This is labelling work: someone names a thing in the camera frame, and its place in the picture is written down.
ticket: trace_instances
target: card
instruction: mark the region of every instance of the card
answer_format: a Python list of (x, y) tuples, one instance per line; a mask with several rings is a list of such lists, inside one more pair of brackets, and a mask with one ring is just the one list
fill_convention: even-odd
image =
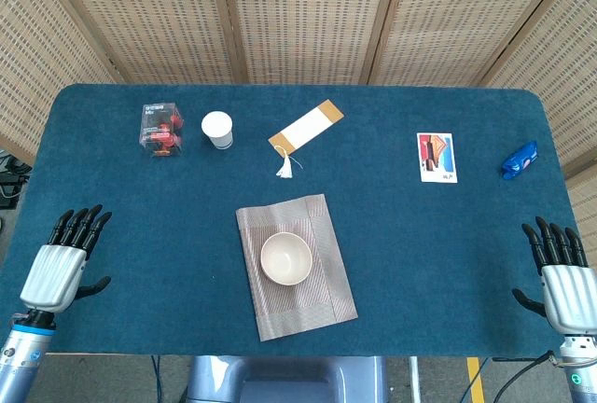
[(423, 182), (458, 182), (451, 134), (417, 132), (417, 145)]

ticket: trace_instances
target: robot finger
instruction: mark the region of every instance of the robot finger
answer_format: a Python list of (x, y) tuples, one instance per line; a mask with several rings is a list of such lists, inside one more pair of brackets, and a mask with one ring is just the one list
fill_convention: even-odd
[(107, 223), (108, 219), (110, 219), (110, 216), (112, 216), (112, 212), (106, 212), (97, 218), (91, 226), (90, 233), (88, 233), (87, 238), (85, 238), (85, 241), (81, 245), (81, 249), (87, 251), (86, 260), (89, 260), (91, 251), (93, 251), (93, 247), (95, 247), (98, 238), (100, 238), (100, 233), (102, 232), (105, 223)]
[(64, 230), (64, 226), (66, 226), (66, 221), (70, 219), (75, 211), (73, 209), (67, 210), (62, 214), (56, 224), (54, 225), (54, 229), (52, 229), (52, 233), (49, 235), (48, 244), (56, 244), (62, 237), (62, 231)]
[(587, 268), (589, 266), (589, 262), (587, 261), (587, 257), (585, 256), (585, 250), (582, 247), (582, 242), (580, 241), (580, 237), (576, 235), (570, 228), (566, 228), (566, 236), (568, 240), (570, 240), (570, 247), (572, 248), (572, 257), (576, 260), (576, 264), (578, 266), (582, 266), (583, 268)]
[(566, 265), (575, 265), (576, 263), (572, 259), (572, 255), (570, 254), (570, 246), (566, 241), (566, 236), (563, 234), (563, 230), (560, 229), (560, 226), (551, 223), (549, 225), (551, 232), (553, 232), (553, 236), (556, 239), (556, 244), (558, 245), (558, 251), (560, 253), (560, 257), (563, 259), (563, 262)]
[(76, 291), (75, 300), (83, 299), (88, 296), (95, 296), (97, 293), (102, 292), (104, 288), (108, 286), (111, 280), (111, 277), (105, 276), (102, 277), (95, 285), (80, 286)]
[(529, 239), (529, 244), (531, 245), (531, 250), (533, 251), (533, 260), (535, 261), (535, 265), (537, 267), (537, 273), (541, 275), (541, 268), (549, 264), (548, 259), (545, 257), (545, 253), (543, 252), (543, 245), (531, 226), (528, 224), (523, 224), (522, 230), (524, 230), (524, 233)]
[(93, 222), (93, 218), (97, 216), (102, 211), (102, 205), (97, 204), (94, 207), (91, 207), (91, 210), (85, 215), (85, 217), (81, 220), (81, 224), (76, 231), (75, 236), (73, 237), (73, 241), (71, 242), (71, 246), (73, 247), (81, 247), (87, 234), (90, 230), (91, 223)]
[(63, 245), (63, 246), (70, 245), (71, 240), (73, 240), (73, 237), (75, 236), (76, 229), (78, 228), (78, 225), (79, 225), (81, 219), (83, 218), (83, 216), (85, 216), (85, 214), (87, 212), (88, 212), (88, 209), (85, 208), (85, 209), (79, 210), (77, 213), (75, 213), (73, 215), (71, 220), (66, 225), (66, 229), (64, 229), (64, 233), (62, 234), (62, 237), (60, 239), (61, 245)]
[(546, 317), (545, 305), (543, 303), (527, 298), (526, 295), (518, 288), (514, 288), (512, 290), (512, 295), (520, 305), (522, 305), (530, 312), (537, 313), (540, 316)]
[(559, 265), (562, 263), (562, 259), (560, 258), (560, 254), (558, 254), (558, 250), (553, 242), (553, 237), (551, 236), (551, 230), (549, 230), (548, 223), (543, 219), (541, 216), (535, 218), (537, 225), (541, 229), (541, 237), (543, 238), (543, 247), (545, 248), (545, 252), (550, 260), (550, 264), (552, 265)]

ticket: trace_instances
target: plastic box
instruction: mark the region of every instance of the plastic box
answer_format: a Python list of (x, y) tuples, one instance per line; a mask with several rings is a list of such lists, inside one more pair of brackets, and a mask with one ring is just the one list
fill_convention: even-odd
[(182, 152), (183, 118), (174, 103), (144, 104), (139, 143), (153, 156)]

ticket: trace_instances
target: tassel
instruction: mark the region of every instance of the tassel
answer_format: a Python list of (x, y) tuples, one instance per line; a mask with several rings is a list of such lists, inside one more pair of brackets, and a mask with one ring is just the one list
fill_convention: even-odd
[(281, 146), (276, 145), (274, 148), (276, 148), (276, 149), (280, 148), (284, 151), (284, 164), (282, 165), (282, 168), (280, 170), (278, 170), (278, 173), (276, 173), (276, 176), (279, 176), (283, 179), (292, 179), (292, 164), (290, 163), (290, 160), (292, 159), (294, 162), (296, 162), (301, 170), (302, 170), (302, 165), (300, 165), (300, 163), (297, 160), (295, 160), (294, 158), (289, 157), (288, 153), (286, 153), (286, 150), (283, 149)]
[(283, 179), (292, 178), (292, 165), (290, 164), (290, 158), (286, 153), (284, 154), (284, 164), (282, 165), (282, 168), (278, 170), (276, 176), (280, 176)]

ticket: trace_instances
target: floor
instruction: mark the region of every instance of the floor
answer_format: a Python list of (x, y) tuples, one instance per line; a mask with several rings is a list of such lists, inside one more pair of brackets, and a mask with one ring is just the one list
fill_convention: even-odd
[[(22, 205), (0, 210), (0, 264)], [(481, 373), (484, 399), (493, 401), (499, 388), (527, 363), (494, 363)], [(178, 403), (187, 385), (189, 356), (164, 356), (161, 363), (163, 402)], [(391, 403), (410, 403), (409, 365), (406, 358), (388, 358)], [(420, 358), (423, 403), (458, 403), (468, 385), (464, 358)], [(156, 401), (156, 381), (149, 356), (145, 355), (49, 355), (44, 360), (30, 394), (30, 403), (95, 403)], [(570, 402), (561, 371), (550, 364), (532, 369), (515, 382), (501, 403), (541, 401)]]

